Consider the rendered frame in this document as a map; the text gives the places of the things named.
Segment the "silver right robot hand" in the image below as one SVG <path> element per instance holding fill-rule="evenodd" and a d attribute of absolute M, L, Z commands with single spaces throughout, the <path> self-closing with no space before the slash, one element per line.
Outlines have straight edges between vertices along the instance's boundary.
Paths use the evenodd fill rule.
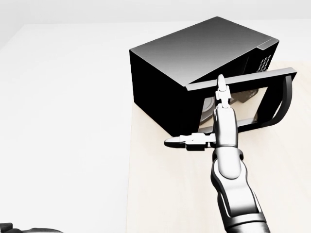
<path fill-rule="evenodd" d="M 200 151 L 206 148 L 237 147 L 238 126 L 236 114 L 230 106 L 231 93 L 229 86 L 225 84 L 223 75 L 217 78 L 217 91 L 215 92 L 216 107 L 213 110 L 212 133 L 192 133 L 180 135 L 164 141 L 164 145 L 170 148 L 185 148 L 186 150 Z"/>

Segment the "dark left robot hand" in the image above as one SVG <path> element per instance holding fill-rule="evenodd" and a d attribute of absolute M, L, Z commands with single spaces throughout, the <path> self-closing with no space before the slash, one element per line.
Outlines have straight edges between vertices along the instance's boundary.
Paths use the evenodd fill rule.
<path fill-rule="evenodd" d="M 31 218 L 0 216 L 0 233 L 65 233 L 63 230 L 37 225 Z"/>

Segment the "black microwave door with window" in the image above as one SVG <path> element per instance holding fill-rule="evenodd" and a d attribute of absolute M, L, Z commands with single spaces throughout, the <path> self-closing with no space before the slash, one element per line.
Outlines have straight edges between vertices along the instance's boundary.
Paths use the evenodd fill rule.
<path fill-rule="evenodd" d="M 225 78 L 232 93 L 266 87 L 266 92 L 256 112 L 256 120 L 239 120 L 238 132 L 272 126 L 272 118 L 282 101 L 282 84 L 286 76 L 294 79 L 297 71 L 291 67 Z M 186 85 L 186 106 L 180 123 L 180 134 L 189 135 L 199 131 L 199 111 L 204 98 L 213 97 L 217 90 L 216 80 Z"/>

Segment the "black microwave body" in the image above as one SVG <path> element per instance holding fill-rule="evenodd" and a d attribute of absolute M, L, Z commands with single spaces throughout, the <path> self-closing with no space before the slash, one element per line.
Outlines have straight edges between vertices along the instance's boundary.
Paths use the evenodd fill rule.
<path fill-rule="evenodd" d="M 186 86 L 266 70 L 276 38 L 213 17 L 130 49 L 134 102 L 171 136 L 199 129 L 207 91 Z"/>

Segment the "glass turntable plate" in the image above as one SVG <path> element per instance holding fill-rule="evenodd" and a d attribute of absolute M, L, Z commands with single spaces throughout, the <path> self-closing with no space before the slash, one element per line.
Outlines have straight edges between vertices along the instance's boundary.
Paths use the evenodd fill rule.
<path fill-rule="evenodd" d="M 214 98 L 213 97 L 205 98 L 202 109 L 201 121 L 207 120 L 210 117 L 212 117 L 214 108 L 215 108 Z"/>

